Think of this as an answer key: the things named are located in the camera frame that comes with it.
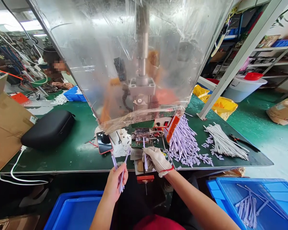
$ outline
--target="green workbench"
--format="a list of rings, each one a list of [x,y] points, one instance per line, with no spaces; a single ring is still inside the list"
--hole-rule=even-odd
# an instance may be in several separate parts
[[[189,119],[189,126],[197,133],[196,140],[200,147],[200,154],[208,153],[211,156],[210,149],[204,148],[201,145],[205,143],[205,140],[209,136],[207,132],[204,132],[204,127],[213,122],[219,124],[226,134],[233,134],[234,136],[245,140],[245,138],[239,134],[233,127],[220,118],[215,112],[210,111],[208,113],[207,120],[202,121],[196,113],[200,112],[203,107],[203,102],[200,101],[195,95],[192,95],[190,104],[186,108],[186,113],[193,115]],[[75,125],[70,135],[66,140],[60,144],[57,148],[41,152],[28,148],[25,150],[18,162],[18,166],[15,169],[15,173],[71,173],[71,172],[106,172],[113,167],[113,162],[110,153],[100,155],[98,148],[95,148],[90,141],[94,137],[94,131],[97,127],[97,122],[93,113],[86,102],[67,102],[64,105],[54,107],[53,110],[68,110],[76,117]],[[158,147],[162,147],[163,143],[158,142]],[[18,157],[16,154],[10,162],[1,170],[1,173],[9,173],[12,166],[16,162]],[[199,166],[190,168],[174,161],[175,167],[181,166],[181,170],[209,170],[211,174],[221,172],[226,169],[233,169],[242,166],[268,166],[273,165],[263,153],[256,153],[250,149],[249,161],[245,161],[238,157],[223,157],[224,160],[219,160],[215,156],[212,156],[213,164],[204,164],[201,161]],[[124,161],[125,157],[117,157],[116,161]],[[127,168],[134,170],[134,162],[128,160]]]

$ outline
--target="green floor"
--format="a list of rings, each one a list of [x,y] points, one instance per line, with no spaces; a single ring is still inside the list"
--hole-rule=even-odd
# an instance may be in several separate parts
[[[258,90],[238,103],[228,123],[257,146],[274,166],[248,167],[246,176],[252,178],[283,178],[288,181],[288,125],[273,123],[266,110],[282,94],[273,90]]]

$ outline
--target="white bucket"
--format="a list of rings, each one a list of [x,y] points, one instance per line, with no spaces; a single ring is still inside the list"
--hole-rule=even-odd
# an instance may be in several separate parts
[[[244,79],[245,76],[236,76],[228,89],[224,93],[223,97],[232,99],[234,102],[241,102],[252,92],[257,90],[261,85],[267,83],[264,79],[257,81],[249,81]]]

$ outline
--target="red shirt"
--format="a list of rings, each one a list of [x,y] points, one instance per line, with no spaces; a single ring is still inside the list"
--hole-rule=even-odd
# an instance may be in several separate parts
[[[182,230],[184,229],[177,222],[158,215],[151,215],[144,217],[139,223],[137,223],[134,230],[155,230],[155,229],[166,229],[166,230]]]

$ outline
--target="pliers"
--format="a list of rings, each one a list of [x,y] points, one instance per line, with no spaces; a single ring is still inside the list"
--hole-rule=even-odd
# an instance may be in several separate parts
[[[234,142],[236,142],[238,144],[238,141],[240,141],[241,143],[247,145],[248,147],[250,147],[252,150],[254,150],[255,152],[260,152],[260,150],[255,147],[254,145],[252,145],[251,143],[247,142],[247,141],[243,141],[237,137],[235,137],[234,135],[232,134],[229,134],[229,136],[233,139]]]

